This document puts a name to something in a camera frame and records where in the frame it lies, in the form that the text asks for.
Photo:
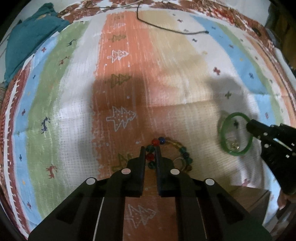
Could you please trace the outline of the green jade bangle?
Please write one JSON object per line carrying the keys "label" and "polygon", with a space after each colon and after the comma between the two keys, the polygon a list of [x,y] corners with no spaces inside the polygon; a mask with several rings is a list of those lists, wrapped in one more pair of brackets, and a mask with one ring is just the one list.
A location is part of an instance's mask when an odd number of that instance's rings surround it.
{"label": "green jade bangle", "polygon": [[[250,118],[240,112],[231,113],[221,118],[218,136],[222,150],[232,156],[244,156],[252,146],[253,136],[246,131]],[[226,147],[227,138],[236,138],[240,144],[239,152],[230,151]]]}

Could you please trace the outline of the small gold earring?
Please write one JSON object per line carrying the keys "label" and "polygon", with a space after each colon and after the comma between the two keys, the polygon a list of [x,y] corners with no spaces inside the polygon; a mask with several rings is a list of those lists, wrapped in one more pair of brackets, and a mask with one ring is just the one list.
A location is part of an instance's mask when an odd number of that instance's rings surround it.
{"label": "small gold earring", "polygon": [[239,152],[240,144],[236,138],[227,138],[226,139],[226,147],[233,152]]}

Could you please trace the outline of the white power strip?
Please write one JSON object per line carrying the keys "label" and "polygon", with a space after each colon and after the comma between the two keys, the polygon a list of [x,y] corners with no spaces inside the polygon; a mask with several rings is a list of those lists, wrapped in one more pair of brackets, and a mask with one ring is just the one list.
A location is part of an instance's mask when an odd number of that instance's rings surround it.
{"label": "white power strip", "polygon": [[295,85],[295,68],[284,57],[280,49],[275,48],[275,55],[290,82]]}

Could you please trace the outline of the striped colourful cloth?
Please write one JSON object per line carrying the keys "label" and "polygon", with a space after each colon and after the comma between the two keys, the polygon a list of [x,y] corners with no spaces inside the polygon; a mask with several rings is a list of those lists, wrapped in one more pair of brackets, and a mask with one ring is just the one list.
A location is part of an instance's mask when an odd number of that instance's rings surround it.
{"label": "striped colourful cloth", "polygon": [[86,178],[108,178],[164,137],[161,151],[190,176],[228,192],[265,190],[267,226],[280,186],[260,157],[222,150],[221,118],[240,112],[295,125],[295,85],[243,17],[117,9],[80,17],[49,37],[9,84],[1,108],[1,186],[21,237]]}

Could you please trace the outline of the floral red bedsheet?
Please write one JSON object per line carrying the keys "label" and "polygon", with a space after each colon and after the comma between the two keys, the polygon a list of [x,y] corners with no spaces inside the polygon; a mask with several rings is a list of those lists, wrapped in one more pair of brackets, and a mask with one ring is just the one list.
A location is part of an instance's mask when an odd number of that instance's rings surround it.
{"label": "floral red bedsheet", "polygon": [[[203,13],[209,17],[227,20],[230,23],[236,22],[238,26],[242,25],[242,23],[238,20],[239,17],[243,17],[247,21],[248,26],[255,31],[257,39],[264,46],[272,50],[275,54],[274,44],[270,40],[266,29],[260,23],[246,17],[235,9],[228,8],[214,1],[82,1],[80,3],[68,6],[63,11],[57,13],[59,18],[63,20],[68,20],[70,24],[72,24],[75,19],[80,17],[94,16],[104,11],[112,11],[117,9],[139,9],[141,6],[148,6],[149,8],[196,11],[198,13]],[[280,124],[272,124],[267,126],[279,126]],[[286,123],[283,124],[295,128],[295,125],[292,126]],[[261,157],[261,140],[257,139],[254,136],[253,140],[259,141],[259,154]],[[175,200],[171,197],[160,197],[157,187],[156,160],[154,157],[155,148],[159,147],[161,149],[162,145],[164,145],[165,143],[166,139],[164,137],[159,137],[153,139],[151,144],[142,146],[145,147],[146,151],[144,189],[141,197],[126,197],[125,199],[125,215],[123,222],[122,240],[178,240]],[[178,167],[174,162],[173,164],[176,169],[179,169],[180,171],[185,172],[190,176],[190,171],[192,170],[192,168],[190,167],[190,154],[187,151],[182,151],[182,156],[185,160],[183,168]],[[207,178],[211,177],[206,177],[204,179],[193,179],[203,181]],[[240,205],[242,205],[243,208],[246,209],[253,218],[255,218],[260,224],[262,224],[263,216],[259,212],[259,210],[267,202],[267,191],[252,190],[251,188],[240,186],[236,188],[233,192],[228,193]],[[288,199],[291,196],[295,196],[295,194],[284,194],[280,187],[280,192],[276,201],[277,208],[279,208],[280,206],[288,205]],[[1,219],[6,222],[6,227],[9,230],[13,240],[29,240],[29,237],[21,237],[20,233],[18,233],[16,228],[13,226],[13,221],[9,217],[8,213],[8,206],[9,205],[5,200],[4,190],[1,186]],[[270,233],[272,237],[271,240],[274,240],[272,231],[268,229],[268,225],[264,226],[262,224],[262,226]]]}

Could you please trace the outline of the teal pillow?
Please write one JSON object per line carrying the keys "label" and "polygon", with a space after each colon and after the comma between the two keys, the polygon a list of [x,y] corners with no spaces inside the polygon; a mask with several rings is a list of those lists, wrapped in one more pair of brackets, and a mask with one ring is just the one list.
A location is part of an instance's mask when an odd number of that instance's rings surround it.
{"label": "teal pillow", "polygon": [[6,46],[4,83],[9,85],[28,57],[55,32],[70,25],[58,17],[52,3],[43,4],[31,17],[17,24],[11,31]]}

